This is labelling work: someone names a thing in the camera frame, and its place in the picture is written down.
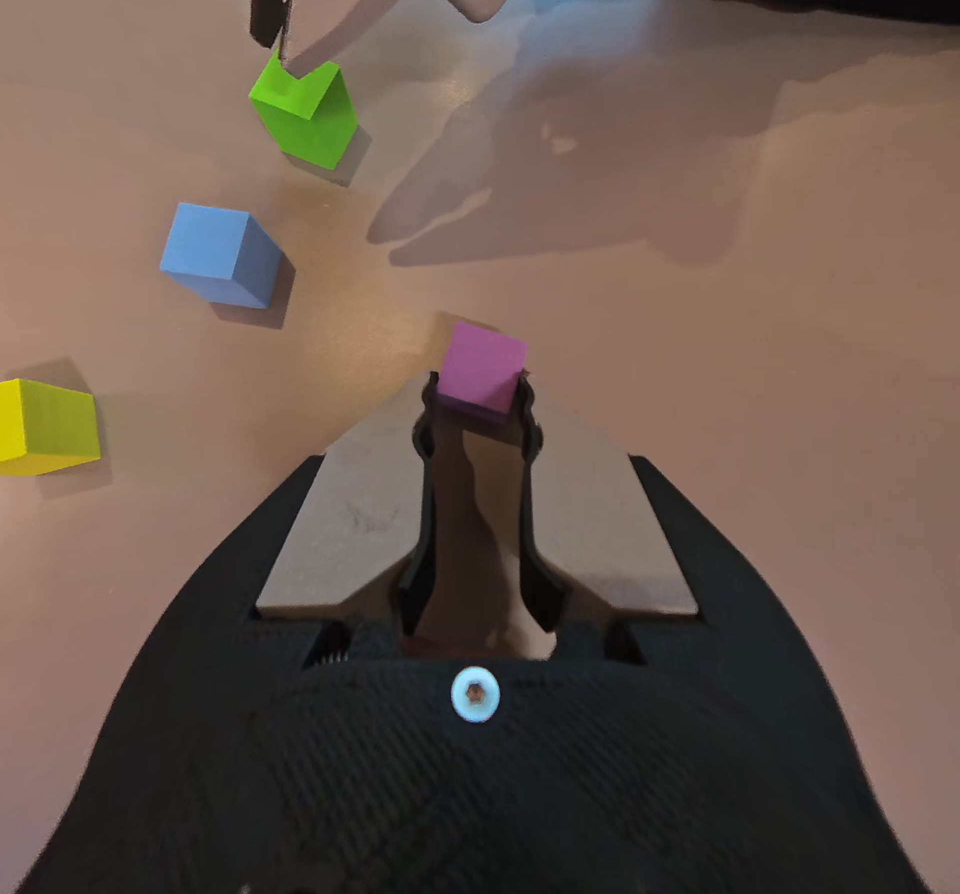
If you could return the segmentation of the green foam cube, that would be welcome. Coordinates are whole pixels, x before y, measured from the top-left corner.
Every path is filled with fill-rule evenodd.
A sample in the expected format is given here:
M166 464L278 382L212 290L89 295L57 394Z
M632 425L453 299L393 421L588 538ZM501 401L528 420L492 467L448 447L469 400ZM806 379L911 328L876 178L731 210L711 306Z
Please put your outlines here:
M273 52L248 99L282 153L327 171L340 163L359 127L335 62L297 79Z

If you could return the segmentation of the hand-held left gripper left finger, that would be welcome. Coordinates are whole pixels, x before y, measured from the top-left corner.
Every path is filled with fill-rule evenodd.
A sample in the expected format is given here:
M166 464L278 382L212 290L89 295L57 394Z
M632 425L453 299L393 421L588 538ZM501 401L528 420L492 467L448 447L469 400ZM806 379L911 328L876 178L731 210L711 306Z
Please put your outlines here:
M256 601L263 618L414 634L436 584L438 381L410 379L330 445Z

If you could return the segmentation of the yellow foam cube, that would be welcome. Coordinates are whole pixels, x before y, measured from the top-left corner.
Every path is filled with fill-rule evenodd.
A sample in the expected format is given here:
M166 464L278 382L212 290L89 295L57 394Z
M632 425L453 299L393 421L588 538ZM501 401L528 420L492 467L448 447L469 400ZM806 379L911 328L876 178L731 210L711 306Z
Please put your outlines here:
M23 378L1 383L2 476L40 476L100 458L93 396Z

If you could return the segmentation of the light blue foam cube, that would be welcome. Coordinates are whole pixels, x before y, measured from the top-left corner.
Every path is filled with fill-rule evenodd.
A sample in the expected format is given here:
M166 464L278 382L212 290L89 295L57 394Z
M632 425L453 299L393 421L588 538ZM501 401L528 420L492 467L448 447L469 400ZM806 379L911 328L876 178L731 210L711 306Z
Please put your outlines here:
M266 310L283 257L253 215L180 203L159 268L207 303Z

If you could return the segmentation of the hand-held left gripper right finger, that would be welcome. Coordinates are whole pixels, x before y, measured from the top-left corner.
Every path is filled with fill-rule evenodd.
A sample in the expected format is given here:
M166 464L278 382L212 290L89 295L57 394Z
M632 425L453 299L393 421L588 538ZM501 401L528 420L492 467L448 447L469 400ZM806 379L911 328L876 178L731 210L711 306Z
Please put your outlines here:
M522 375L520 594L546 632L693 618L699 606L628 453Z

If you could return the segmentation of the purple foam cube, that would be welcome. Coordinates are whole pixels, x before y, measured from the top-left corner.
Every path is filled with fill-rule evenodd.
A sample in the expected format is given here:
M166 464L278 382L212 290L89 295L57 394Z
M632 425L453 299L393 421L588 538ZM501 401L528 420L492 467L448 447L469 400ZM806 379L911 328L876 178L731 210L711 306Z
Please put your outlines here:
M528 351L522 340L458 322L438 374L438 400L482 420L506 422Z

